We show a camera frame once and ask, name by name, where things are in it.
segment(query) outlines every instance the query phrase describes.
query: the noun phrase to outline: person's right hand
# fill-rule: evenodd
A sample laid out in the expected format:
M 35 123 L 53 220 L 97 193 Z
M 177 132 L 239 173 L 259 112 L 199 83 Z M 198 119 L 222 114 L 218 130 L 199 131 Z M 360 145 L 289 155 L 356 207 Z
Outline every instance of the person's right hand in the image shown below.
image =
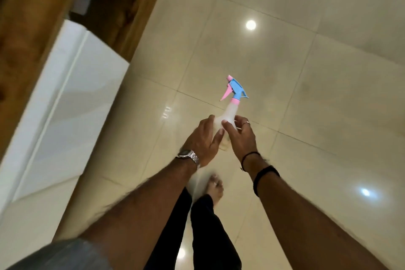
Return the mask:
M 240 115 L 235 116 L 235 125 L 241 129 L 240 131 L 236 130 L 228 121 L 222 121 L 222 126 L 229 134 L 233 152 L 239 161 L 242 161 L 246 154 L 257 152 L 256 136 L 247 121 L 247 118 Z

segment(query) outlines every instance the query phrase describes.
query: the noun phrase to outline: bare foot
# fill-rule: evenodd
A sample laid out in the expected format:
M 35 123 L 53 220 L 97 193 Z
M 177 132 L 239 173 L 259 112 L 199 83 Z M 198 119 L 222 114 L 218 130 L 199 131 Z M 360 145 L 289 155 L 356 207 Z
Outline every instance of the bare foot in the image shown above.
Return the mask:
M 208 180 L 205 194 L 209 194 L 214 202 L 214 206 L 218 204 L 221 197 L 224 195 L 224 186 L 218 175 L 213 174 Z

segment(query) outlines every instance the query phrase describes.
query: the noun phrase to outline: watch face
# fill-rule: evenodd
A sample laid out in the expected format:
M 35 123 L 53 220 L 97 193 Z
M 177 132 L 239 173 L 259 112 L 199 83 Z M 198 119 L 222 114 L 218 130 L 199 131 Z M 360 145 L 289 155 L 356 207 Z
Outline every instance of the watch face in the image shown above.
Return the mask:
M 189 153 L 190 153 L 189 150 L 182 150 L 182 151 L 179 153 L 179 156 L 187 156 Z

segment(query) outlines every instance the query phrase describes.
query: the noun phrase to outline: leg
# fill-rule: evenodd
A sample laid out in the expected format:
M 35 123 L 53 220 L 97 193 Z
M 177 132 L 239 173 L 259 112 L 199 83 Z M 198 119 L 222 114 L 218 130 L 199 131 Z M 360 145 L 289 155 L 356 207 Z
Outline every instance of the leg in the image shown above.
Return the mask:
M 191 208 L 195 270 L 239 270 L 239 255 L 229 239 L 220 219 L 214 214 L 214 204 L 223 195 L 222 181 L 211 176 L 207 194 L 200 197 Z
M 144 270 L 174 270 L 191 203 L 191 195 L 184 188 Z

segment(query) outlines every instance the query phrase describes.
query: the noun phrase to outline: spray bottle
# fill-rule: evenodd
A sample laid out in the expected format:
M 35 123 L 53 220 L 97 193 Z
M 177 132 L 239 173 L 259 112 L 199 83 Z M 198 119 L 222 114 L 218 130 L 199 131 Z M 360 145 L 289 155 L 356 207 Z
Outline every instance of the spray bottle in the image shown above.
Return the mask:
M 226 120 L 229 123 L 233 125 L 233 127 L 236 129 L 235 125 L 235 115 L 236 112 L 238 111 L 238 106 L 240 103 L 240 98 L 246 96 L 245 90 L 243 87 L 237 82 L 232 76 L 228 76 L 228 88 L 221 98 L 221 100 L 224 100 L 231 92 L 233 92 L 233 98 L 230 100 L 229 105 L 226 107 L 225 113 L 222 114 L 221 116 L 218 116 L 214 119 L 214 128 L 215 131 L 217 132 L 219 129 L 223 128 L 222 126 L 222 121 Z M 230 146 L 230 139 L 228 133 L 225 131 L 224 137 L 222 139 L 222 142 L 220 144 L 220 149 L 221 150 L 227 150 Z

